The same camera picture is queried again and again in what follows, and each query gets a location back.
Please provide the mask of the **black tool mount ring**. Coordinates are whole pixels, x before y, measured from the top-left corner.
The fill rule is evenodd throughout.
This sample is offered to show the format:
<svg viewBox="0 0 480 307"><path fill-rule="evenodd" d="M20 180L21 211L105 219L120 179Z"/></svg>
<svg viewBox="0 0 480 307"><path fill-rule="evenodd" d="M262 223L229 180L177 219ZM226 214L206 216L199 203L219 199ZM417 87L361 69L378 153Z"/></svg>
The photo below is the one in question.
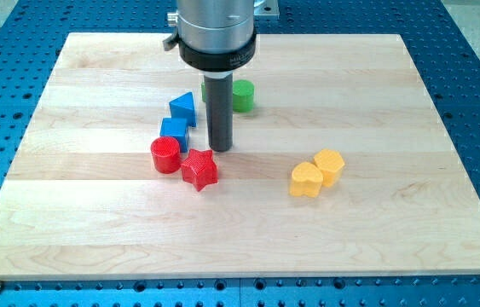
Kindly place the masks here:
<svg viewBox="0 0 480 307"><path fill-rule="evenodd" d="M201 72L232 72L243 67L255 55L257 32L253 30L253 34L243 47L219 54L205 53L187 46L180 38L177 29L162 44L164 51L170 51L178 45L182 60Z"/></svg>

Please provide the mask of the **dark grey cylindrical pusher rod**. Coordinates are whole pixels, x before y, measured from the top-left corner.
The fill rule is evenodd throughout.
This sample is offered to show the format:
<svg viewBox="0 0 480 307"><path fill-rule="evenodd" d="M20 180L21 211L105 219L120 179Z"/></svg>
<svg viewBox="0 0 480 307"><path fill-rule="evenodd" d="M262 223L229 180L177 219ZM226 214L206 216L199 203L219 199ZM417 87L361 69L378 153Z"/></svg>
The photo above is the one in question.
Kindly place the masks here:
<svg viewBox="0 0 480 307"><path fill-rule="evenodd" d="M204 75L205 108L209 146L226 152L233 145L233 75Z"/></svg>

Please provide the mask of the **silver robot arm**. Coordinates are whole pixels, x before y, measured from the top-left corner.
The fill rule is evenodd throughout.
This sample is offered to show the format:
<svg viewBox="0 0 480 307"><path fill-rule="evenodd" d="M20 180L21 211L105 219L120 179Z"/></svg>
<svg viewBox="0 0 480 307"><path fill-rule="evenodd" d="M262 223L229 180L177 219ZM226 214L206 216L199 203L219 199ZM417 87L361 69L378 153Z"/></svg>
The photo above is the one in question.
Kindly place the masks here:
<svg viewBox="0 0 480 307"><path fill-rule="evenodd" d="M255 55L257 30L252 0L177 0L167 15L173 33L164 50L179 48L189 66L201 71L209 146L233 146L233 72Z"/></svg>

